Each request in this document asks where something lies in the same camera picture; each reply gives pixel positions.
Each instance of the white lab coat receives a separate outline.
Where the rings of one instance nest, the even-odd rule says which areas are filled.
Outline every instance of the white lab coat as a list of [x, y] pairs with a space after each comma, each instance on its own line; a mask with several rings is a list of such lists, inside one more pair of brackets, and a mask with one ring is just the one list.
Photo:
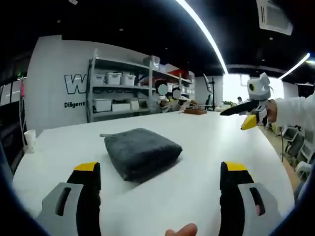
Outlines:
[[[277, 99], [277, 121], [278, 126], [299, 125], [315, 134], [315, 94], [308, 98], [293, 97], [289, 99]], [[309, 178], [303, 185], [299, 198], [304, 193]]]

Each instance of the paper cup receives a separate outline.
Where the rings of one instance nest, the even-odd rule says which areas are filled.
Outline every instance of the paper cup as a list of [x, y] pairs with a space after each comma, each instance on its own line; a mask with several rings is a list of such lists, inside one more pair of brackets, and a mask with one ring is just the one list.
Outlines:
[[28, 143], [29, 151], [34, 153], [36, 146], [36, 131], [34, 129], [28, 130], [24, 133], [24, 136]]

